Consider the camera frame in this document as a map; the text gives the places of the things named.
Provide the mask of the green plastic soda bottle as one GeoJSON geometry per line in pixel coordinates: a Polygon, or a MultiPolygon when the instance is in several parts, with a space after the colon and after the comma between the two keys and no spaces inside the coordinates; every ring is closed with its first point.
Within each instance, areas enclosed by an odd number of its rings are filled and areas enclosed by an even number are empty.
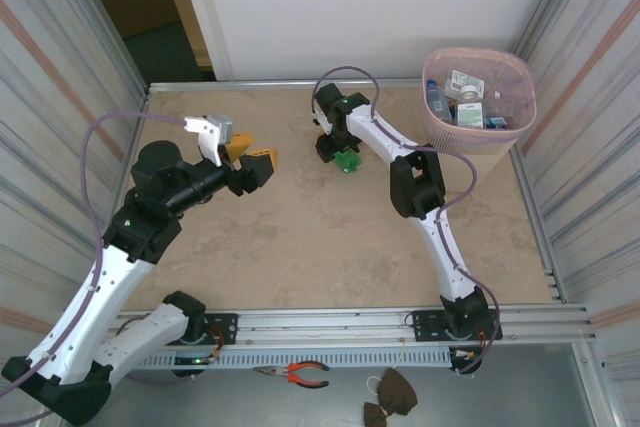
{"type": "Polygon", "coordinates": [[[361,157],[358,152],[353,149],[336,152],[333,162],[344,173],[355,172],[361,165],[361,157]]]}

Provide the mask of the beige slotted bin pink liner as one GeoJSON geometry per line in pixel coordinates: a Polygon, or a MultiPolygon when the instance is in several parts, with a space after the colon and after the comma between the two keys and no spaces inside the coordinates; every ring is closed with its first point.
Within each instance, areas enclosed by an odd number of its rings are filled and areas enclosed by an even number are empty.
{"type": "Polygon", "coordinates": [[[536,120],[536,96],[528,66],[519,57],[496,50],[444,48],[434,51],[422,69],[421,120],[427,140],[434,146],[450,149],[469,158],[479,178],[486,177],[508,153],[515,142],[536,120]],[[508,128],[468,129],[457,125],[456,107],[460,91],[446,84],[452,70],[458,70],[485,82],[483,99],[487,117],[504,117],[508,128]],[[440,121],[426,100],[426,81],[433,79],[448,98],[452,123],[440,121]]]}

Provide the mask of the small controller board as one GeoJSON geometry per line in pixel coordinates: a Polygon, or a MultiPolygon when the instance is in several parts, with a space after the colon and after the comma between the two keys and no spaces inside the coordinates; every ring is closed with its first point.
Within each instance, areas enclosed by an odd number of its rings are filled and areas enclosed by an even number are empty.
{"type": "Polygon", "coordinates": [[[218,361],[219,355],[217,353],[209,353],[205,356],[188,357],[177,355],[174,358],[175,366],[193,366],[200,368],[201,366],[214,365],[218,361]]]}
{"type": "Polygon", "coordinates": [[[482,361],[479,361],[473,368],[470,368],[470,365],[476,361],[476,358],[479,357],[481,353],[481,347],[450,347],[450,369],[457,374],[461,371],[465,371],[465,375],[474,373],[479,369],[482,361]]]}

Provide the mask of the brown cloth mask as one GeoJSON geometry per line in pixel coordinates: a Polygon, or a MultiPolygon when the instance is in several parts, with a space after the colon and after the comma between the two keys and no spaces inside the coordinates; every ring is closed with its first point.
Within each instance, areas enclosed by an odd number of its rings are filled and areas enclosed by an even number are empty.
{"type": "Polygon", "coordinates": [[[417,406],[414,388],[396,369],[387,369],[378,385],[380,410],[386,415],[408,415],[417,406]]]}

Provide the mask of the aluminium table edge rail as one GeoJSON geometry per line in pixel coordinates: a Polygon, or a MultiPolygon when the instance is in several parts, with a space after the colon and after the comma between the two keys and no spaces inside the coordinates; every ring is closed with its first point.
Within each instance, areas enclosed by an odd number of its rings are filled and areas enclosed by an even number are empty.
{"type": "MultiPolygon", "coordinates": [[[[150,91],[147,91],[144,102],[141,104],[140,112],[142,113],[148,112],[150,99],[151,99],[151,93],[150,91]]],[[[126,162],[123,163],[123,175],[122,175],[121,184],[120,184],[122,188],[125,188],[125,190],[126,190],[126,185],[129,181],[130,168],[133,165],[134,156],[137,152],[137,148],[140,142],[140,136],[144,126],[144,122],[145,122],[145,117],[136,117],[133,123],[133,127],[134,127],[133,137],[131,139],[131,144],[126,157],[126,162]]]]}
{"type": "MultiPolygon", "coordinates": [[[[313,80],[276,80],[276,81],[223,81],[223,82],[175,82],[152,83],[149,94],[165,92],[219,92],[219,91],[263,91],[263,90],[312,90],[316,81],[313,80]]],[[[329,79],[340,89],[369,89],[373,83],[367,79],[329,79]]],[[[379,79],[382,88],[418,88],[419,78],[409,79],[379,79]]]]}
{"type": "Polygon", "coordinates": [[[543,271],[548,278],[551,297],[555,302],[566,304],[567,298],[564,292],[563,280],[558,272],[559,264],[550,237],[546,231],[541,209],[534,195],[532,182],[525,169],[524,155],[521,148],[517,144],[514,144],[509,150],[509,156],[532,228],[543,271]]]}

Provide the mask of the white door frame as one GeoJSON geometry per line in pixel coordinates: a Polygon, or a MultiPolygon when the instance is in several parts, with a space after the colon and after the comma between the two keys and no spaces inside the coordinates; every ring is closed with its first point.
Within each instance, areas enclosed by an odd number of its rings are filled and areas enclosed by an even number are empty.
{"type": "Polygon", "coordinates": [[[218,81],[234,81],[236,75],[215,0],[191,0],[207,55],[218,81]]]}

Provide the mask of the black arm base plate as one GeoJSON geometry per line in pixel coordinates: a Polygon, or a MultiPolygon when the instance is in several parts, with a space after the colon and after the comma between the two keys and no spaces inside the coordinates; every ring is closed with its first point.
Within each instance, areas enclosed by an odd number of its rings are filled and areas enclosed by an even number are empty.
{"type": "Polygon", "coordinates": [[[174,346],[217,346],[219,339],[222,344],[235,345],[238,334],[239,316],[235,313],[206,313],[201,335],[195,340],[179,339],[171,342],[174,346]]]}
{"type": "MultiPolygon", "coordinates": [[[[436,341],[480,341],[489,340],[496,330],[494,309],[489,309],[478,320],[462,319],[458,322],[453,313],[444,309],[414,310],[408,315],[406,324],[413,329],[417,342],[436,341]]],[[[495,339],[502,340],[499,327],[495,339]]]]}

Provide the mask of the long aluminium mounting rail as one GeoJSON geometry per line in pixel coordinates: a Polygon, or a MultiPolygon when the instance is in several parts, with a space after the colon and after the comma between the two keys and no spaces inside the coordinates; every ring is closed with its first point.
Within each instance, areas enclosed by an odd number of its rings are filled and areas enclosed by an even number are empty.
{"type": "MultiPolygon", "coordinates": [[[[235,348],[390,347],[414,344],[413,309],[239,310],[235,348]]],[[[579,304],[520,304],[500,308],[498,344],[572,344],[596,340],[589,314],[579,304]]]]}

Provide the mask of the orange handled pliers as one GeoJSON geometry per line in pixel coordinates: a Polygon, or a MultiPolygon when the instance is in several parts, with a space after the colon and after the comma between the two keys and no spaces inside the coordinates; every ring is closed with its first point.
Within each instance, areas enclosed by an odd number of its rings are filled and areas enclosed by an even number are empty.
{"type": "Polygon", "coordinates": [[[273,377],[282,377],[282,378],[285,378],[288,383],[292,383],[299,387],[310,389],[310,390],[322,389],[329,386],[328,381],[309,381],[297,375],[298,371],[304,370],[307,368],[318,369],[324,372],[328,372],[330,370],[330,368],[327,365],[321,362],[307,360],[303,362],[290,363],[287,366],[254,367],[253,371],[259,372],[265,375],[273,376],[273,377]]]}

